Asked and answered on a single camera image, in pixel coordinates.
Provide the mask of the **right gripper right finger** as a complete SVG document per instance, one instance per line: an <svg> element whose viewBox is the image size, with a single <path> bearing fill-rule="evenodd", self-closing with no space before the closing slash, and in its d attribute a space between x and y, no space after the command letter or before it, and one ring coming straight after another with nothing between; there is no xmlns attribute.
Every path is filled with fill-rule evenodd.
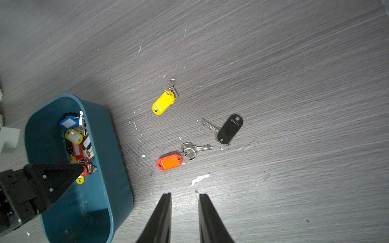
<svg viewBox="0 0 389 243"><path fill-rule="evenodd" d="M201 243L234 243L207 194L199 195L199 228Z"/></svg>

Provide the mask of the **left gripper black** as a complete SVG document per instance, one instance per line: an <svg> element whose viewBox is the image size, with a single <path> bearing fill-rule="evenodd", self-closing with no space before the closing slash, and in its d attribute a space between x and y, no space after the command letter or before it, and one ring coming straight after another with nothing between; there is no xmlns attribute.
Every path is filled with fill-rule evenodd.
<svg viewBox="0 0 389 243"><path fill-rule="evenodd" d="M28 164L1 173L1 237L51 208L85 171L81 164Z"/></svg>

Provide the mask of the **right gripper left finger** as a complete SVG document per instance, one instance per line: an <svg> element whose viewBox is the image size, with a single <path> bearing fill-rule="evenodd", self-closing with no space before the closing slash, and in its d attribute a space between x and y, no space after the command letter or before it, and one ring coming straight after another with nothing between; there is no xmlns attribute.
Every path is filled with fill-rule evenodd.
<svg viewBox="0 0 389 243"><path fill-rule="evenodd" d="M161 196L137 243L169 243L171 221L171 193L165 193Z"/></svg>

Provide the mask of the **teal plastic storage box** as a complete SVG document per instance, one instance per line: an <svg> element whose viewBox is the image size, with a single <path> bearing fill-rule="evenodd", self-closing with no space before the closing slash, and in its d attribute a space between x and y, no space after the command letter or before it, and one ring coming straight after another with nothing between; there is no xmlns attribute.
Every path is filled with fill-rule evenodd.
<svg viewBox="0 0 389 243"><path fill-rule="evenodd" d="M27 158L31 164L70 162L58 124L68 112L84 114L98 170L41 215L43 231L51 243L110 243L131 213L133 195L108 110L68 93L51 99L26 124Z"/></svg>

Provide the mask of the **black tag key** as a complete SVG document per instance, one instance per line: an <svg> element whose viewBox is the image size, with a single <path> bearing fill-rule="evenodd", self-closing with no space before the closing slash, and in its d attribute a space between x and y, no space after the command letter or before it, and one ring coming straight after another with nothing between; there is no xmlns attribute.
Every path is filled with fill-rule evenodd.
<svg viewBox="0 0 389 243"><path fill-rule="evenodd" d="M217 127L204 118L201 120L201 123L213 132L215 140L219 144L229 145L243 126L243 118L238 114L232 114L222 127Z"/></svg>

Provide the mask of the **red white tag key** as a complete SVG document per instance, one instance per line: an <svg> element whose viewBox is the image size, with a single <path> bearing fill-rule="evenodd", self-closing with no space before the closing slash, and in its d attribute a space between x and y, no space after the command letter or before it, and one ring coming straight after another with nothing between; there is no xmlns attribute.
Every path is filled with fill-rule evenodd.
<svg viewBox="0 0 389 243"><path fill-rule="evenodd" d="M81 144L72 144L73 154L77 161L80 161L84 158L83 149Z"/></svg>

